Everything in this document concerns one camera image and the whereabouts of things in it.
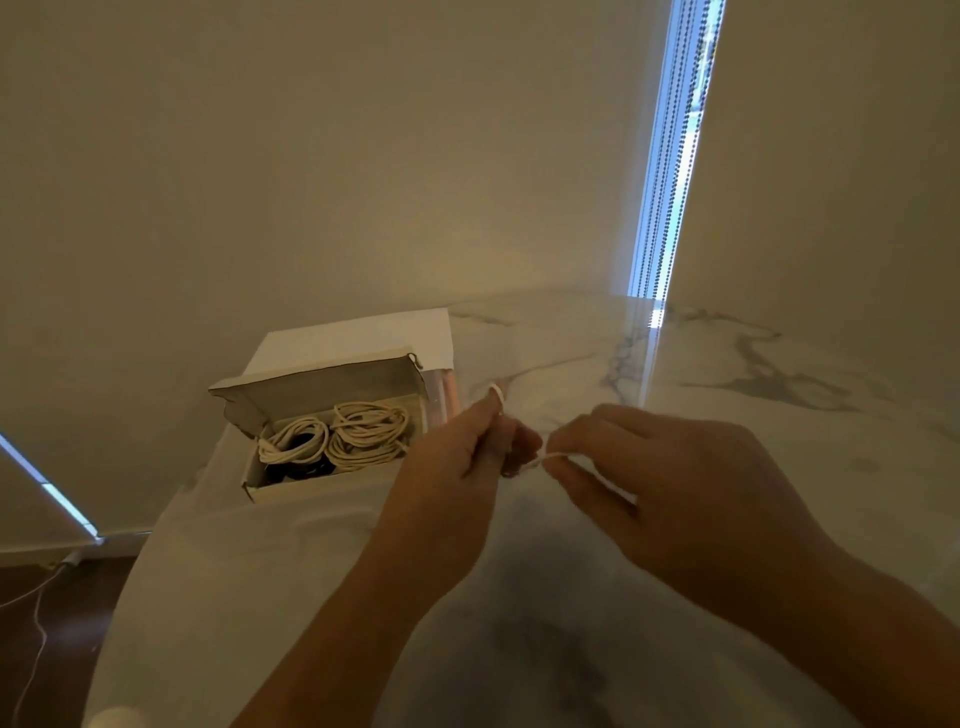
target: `wooden floor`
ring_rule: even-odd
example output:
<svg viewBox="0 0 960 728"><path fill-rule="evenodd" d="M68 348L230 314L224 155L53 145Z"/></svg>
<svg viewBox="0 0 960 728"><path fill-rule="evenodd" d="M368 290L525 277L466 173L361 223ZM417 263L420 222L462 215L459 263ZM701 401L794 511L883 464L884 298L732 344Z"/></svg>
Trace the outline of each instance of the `wooden floor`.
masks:
<svg viewBox="0 0 960 728"><path fill-rule="evenodd" d="M43 590L39 617L49 638L17 728L79 728L100 646L133 561L85 561ZM40 567L0 569L0 604L30 591L50 574ZM13 705L40 646L33 623L35 604L36 596L31 596L0 609L0 726L4 728L11 725Z"/></svg>

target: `white paper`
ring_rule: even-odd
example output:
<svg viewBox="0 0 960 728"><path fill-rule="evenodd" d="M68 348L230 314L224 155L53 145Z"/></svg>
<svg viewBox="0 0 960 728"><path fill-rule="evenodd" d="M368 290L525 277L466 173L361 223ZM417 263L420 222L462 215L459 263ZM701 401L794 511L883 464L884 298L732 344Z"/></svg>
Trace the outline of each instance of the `white paper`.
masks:
<svg viewBox="0 0 960 728"><path fill-rule="evenodd" d="M403 311L271 331L260 342L244 374L308 366L404 346L413 347L424 370L453 369L453 338L446 309Z"/></svg>

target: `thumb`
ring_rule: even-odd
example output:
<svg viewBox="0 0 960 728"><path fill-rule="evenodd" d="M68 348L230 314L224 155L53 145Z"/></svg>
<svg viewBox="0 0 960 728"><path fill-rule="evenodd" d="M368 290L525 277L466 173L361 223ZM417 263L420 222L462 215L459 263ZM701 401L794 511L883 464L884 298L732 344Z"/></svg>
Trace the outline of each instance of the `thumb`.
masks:
<svg viewBox="0 0 960 728"><path fill-rule="evenodd" d="M564 486L573 504L610 536L623 555L639 566L643 533L636 506L565 457L543 461L543 469Z"/></svg>
<svg viewBox="0 0 960 728"><path fill-rule="evenodd" d="M502 415L493 420L473 458L470 479L481 487L496 487L503 461L510 452L516 432L516 420Z"/></svg>

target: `beige wall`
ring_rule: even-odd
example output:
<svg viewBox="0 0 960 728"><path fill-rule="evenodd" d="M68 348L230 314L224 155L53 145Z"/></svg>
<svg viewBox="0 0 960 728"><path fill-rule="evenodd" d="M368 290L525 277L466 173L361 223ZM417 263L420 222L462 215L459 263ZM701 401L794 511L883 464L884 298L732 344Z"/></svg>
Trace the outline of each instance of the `beige wall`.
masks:
<svg viewBox="0 0 960 728"><path fill-rule="evenodd" d="M960 414L960 3L731 0L671 301Z"/></svg>
<svg viewBox="0 0 960 728"><path fill-rule="evenodd" d="M625 287L667 7L4 3L0 431L137 528L268 330Z"/></svg>

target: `left hand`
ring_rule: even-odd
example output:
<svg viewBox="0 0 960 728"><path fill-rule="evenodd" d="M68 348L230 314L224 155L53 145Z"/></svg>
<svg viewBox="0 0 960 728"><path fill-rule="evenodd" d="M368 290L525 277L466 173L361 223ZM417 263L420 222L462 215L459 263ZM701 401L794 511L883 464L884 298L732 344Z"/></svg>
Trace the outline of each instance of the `left hand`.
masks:
<svg viewBox="0 0 960 728"><path fill-rule="evenodd" d="M473 568L501 473L533 460L541 437L500 413L490 391L407 453L358 566L429 609Z"/></svg>

